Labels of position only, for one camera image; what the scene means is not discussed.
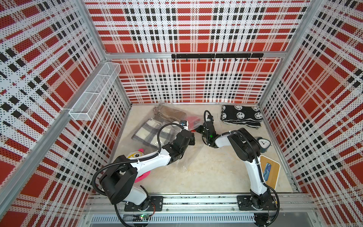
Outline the red knitted scarf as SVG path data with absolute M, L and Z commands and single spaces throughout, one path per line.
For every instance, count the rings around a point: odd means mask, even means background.
M 191 115 L 187 116 L 186 121 L 188 122 L 188 128 L 190 131 L 197 129 L 199 126 L 203 125 L 203 117 Z

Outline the clear plastic vacuum bag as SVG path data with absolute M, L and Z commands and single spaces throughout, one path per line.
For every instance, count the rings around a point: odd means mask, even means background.
M 177 107 L 177 105 L 159 102 L 134 129 L 131 134 L 131 140 L 137 145 L 142 145 L 145 151 L 151 153 L 158 149 L 157 133 L 159 129 L 168 123 L 180 124 L 183 120 L 188 122 L 188 128 L 192 131 L 203 124 L 203 116 L 201 114 L 193 113 L 185 108 Z M 180 131 L 180 128 L 175 125 L 165 127 L 160 133 L 161 145 L 172 142 Z M 196 155 L 200 152 L 201 148 L 201 140 L 197 138 L 196 147 L 192 146 L 191 151 L 186 151 L 183 156 L 184 161 L 177 161 L 178 168 L 186 171 L 196 159 Z

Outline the brown plaid scarf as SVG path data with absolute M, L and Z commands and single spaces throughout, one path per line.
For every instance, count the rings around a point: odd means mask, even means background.
M 187 114 L 181 110 L 169 107 L 164 103 L 153 108 L 154 119 L 160 122 L 180 122 L 186 120 Z

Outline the black smiley face scarf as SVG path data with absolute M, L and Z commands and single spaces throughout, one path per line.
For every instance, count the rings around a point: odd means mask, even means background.
M 260 128 L 262 113 L 258 107 L 223 105 L 220 119 L 226 124 Z

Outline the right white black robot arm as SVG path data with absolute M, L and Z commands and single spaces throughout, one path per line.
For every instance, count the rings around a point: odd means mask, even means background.
M 252 196 L 270 197 L 272 188 L 263 178 L 261 168 L 261 145 L 245 128 L 217 134 L 212 122 L 206 122 L 196 129 L 208 146 L 222 148 L 231 146 L 237 157 L 245 164 L 250 180 Z

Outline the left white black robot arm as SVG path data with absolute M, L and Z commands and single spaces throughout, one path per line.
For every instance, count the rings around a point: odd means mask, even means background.
M 181 131 L 172 142 L 161 145 L 160 134 L 165 127 L 171 125 Z M 113 163 L 98 169 L 92 176 L 93 189 L 107 196 L 112 205 L 129 202 L 141 211 L 148 209 L 152 203 L 151 196 L 143 186 L 134 186 L 136 179 L 153 169 L 180 160 L 188 146 L 195 144 L 195 138 L 194 133 L 189 130 L 189 122 L 182 120 L 179 124 L 168 123 L 162 126 L 157 132 L 157 142 L 158 150 L 151 154 L 132 159 L 121 155 Z

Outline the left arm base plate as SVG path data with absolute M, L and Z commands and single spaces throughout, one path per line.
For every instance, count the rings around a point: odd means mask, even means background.
M 140 205 L 136 205 L 132 202 L 127 202 L 124 207 L 125 212 L 137 212 L 137 211 L 162 211 L 163 208 L 163 196 L 150 196 L 145 199 Z

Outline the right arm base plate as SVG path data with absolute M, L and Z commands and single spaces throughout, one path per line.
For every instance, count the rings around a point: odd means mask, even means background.
M 277 204 L 273 196 L 258 198 L 252 195 L 237 196 L 237 205 L 240 211 L 276 211 Z

